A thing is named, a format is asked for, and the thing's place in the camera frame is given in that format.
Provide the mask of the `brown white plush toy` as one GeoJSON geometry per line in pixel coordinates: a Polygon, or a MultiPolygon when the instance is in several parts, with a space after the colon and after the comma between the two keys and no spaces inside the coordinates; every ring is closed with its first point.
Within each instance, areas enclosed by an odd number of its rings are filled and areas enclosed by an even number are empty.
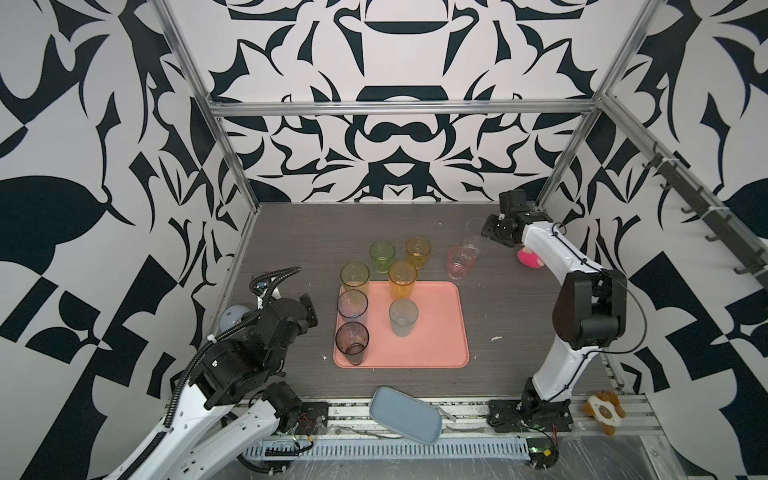
{"type": "Polygon", "coordinates": [[[622,408],[618,396],[612,391],[594,393],[588,397],[580,409],[586,416],[596,420],[602,431],[608,436],[613,436],[616,433],[622,420],[626,417],[626,412],[622,408]]]}

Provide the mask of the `black wall hook rail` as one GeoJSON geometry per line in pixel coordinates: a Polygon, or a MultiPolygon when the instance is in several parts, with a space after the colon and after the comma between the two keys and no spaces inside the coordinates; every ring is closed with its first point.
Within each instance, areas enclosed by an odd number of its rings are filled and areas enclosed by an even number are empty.
{"type": "Polygon", "coordinates": [[[660,226],[664,203],[670,191],[674,191],[685,203],[681,213],[693,220],[703,221],[711,235],[708,242],[721,242],[740,262],[735,267],[737,275],[751,275],[764,289],[767,289],[767,246],[756,234],[727,207],[716,195],[690,170],[686,163],[668,155],[654,142],[651,147],[641,146],[639,150],[648,159],[643,165],[645,170],[653,169],[664,182],[663,191],[657,205],[657,217],[660,226]]]}

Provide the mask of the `tall clear glass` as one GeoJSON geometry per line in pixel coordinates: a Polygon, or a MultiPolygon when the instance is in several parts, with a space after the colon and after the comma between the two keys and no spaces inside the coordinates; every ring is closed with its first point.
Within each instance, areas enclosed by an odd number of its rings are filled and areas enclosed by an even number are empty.
{"type": "Polygon", "coordinates": [[[470,251],[474,258],[480,255],[487,243],[487,238],[483,236],[485,222],[484,218],[475,217],[465,224],[463,246],[470,251]]]}

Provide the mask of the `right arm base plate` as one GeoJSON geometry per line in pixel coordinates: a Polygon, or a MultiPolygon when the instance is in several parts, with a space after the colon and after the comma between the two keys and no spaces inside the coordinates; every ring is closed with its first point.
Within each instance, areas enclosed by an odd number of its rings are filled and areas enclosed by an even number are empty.
{"type": "Polygon", "coordinates": [[[522,400],[493,399],[487,402],[487,424],[497,433],[520,432],[523,430],[568,432],[573,424],[570,401],[534,402],[525,406],[522,400]]]}

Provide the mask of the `short green glass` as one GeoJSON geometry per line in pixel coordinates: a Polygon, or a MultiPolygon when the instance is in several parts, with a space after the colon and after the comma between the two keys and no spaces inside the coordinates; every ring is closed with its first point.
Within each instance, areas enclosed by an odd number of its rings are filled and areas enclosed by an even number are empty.
{"type": "Polygon", "coordinates": [[[388,240],[378,240],[371,244],[369,255],[373,261],[374,269],[380,274],[387,274],[395,260],[396,248],[388,240]]]}

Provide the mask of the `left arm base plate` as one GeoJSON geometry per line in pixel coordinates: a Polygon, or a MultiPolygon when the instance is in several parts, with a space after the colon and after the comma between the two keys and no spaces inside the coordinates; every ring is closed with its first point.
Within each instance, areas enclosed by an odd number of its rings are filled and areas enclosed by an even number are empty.
{"type": "Polygon", "coordinates": [[[330,404],[325,401],[303,402],[293,434],[312,436],[327,430],[330,404]]]}

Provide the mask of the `pink plastic tray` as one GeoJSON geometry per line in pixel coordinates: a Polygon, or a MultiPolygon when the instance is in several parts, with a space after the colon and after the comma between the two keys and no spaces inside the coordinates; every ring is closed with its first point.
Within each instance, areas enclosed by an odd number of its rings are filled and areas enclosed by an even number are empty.
{"type": "Polygon", "coordinates": [[[362,361],[352,364],[339,350],[333,348],[335,364],[344,369],[457,369],[469,362],[469,347],[465,331],[458,287],[446,281],[419,281],[411,300],[418,309],[413,328],[406,336],[397,335],[391,325],[389,309],[393,303],[389,284],[370,282],[363,295],[354,295],[357,307],[366,312],[357,319],[368,333],[368,346],[362,361]]]}

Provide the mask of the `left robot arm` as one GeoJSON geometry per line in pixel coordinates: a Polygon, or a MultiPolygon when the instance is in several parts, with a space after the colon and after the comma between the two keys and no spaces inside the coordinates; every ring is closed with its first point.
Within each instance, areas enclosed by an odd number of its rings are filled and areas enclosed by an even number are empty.
{"type": "Polygon", "coordinates": [[[284,381],[288,347],[317,326],[309,295],[282,298],[212,336],[178,381],[167,412],[112,479],[208,479],[261,440],[288,433],[303,403],[284,381]]]}

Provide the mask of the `pink plush pig toy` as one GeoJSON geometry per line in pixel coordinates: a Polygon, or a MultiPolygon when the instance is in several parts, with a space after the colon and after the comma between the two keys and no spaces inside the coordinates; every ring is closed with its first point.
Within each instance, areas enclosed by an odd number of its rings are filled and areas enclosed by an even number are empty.
{"type": "Polygon", "coordinates": [[[545,266],[541,258],[528,247],[523,247],[517,252],[517,259],[521,264],[532,269],[539,269],[545,266]]]}

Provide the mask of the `tall amber glass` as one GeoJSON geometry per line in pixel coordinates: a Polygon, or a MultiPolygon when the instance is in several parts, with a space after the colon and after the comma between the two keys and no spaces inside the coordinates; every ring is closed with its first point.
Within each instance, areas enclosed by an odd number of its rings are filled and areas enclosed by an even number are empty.
{"type": "Polygon", "coordinates": [[[418,270],[407,260],[394,262],[388,270],[390,294],[393,300],[410,298],[418,279],[418,270]]]}

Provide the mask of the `tall dark grey glass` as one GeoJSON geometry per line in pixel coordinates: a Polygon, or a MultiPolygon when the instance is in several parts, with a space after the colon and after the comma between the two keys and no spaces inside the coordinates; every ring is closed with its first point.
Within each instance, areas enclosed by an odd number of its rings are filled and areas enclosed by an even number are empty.
{"type": "Polygon", "coordinates": [[[346,322],[335,334],[335,346],[353,366],[363,363],[365,352],[370,342],[367,327],[360,322],[346,322]]]}

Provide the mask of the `tall yellow-green glass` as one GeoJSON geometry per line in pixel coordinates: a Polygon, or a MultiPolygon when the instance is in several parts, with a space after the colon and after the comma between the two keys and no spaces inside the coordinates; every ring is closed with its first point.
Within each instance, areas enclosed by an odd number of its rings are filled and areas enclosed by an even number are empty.
{"type": "Polygon", "coordinates": [[[346,263],[340,271],[340,280],[344,291],[357,290],[367,294],[370,278],[368,266],[359,261],[346,263]]]}

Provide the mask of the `teal dotted glass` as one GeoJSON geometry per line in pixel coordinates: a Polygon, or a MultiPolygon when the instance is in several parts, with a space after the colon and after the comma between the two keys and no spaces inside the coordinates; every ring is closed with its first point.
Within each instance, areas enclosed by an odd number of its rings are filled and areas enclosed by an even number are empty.
{"type": "Polygon", "coordinates": [[[395,300],[389,307],[390,326],[398,337],[407,337],[418,320],[418,306],[408,298],[395,300]]]}

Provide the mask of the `short yellow glass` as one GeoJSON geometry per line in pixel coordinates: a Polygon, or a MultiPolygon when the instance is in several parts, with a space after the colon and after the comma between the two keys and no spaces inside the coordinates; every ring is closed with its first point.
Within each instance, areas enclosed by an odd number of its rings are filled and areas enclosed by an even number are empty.
{"type": "Polygon", "coordinates": [[[431,242],[423,237],[416,236],[409,238],[405,244],[406,260],[417,270],[423,268],[432,252],[431,242]]]}

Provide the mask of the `tall blue glass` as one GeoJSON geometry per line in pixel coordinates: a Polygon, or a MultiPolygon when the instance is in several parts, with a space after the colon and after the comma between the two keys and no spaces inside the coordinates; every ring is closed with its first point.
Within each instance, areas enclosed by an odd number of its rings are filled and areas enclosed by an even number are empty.
{"type": "Polygon", "coordinates": [[[351,289],[341,293],[337,299],[337,314],[343,322],[367,323],[368,296],[360,290],[351,289]]]}

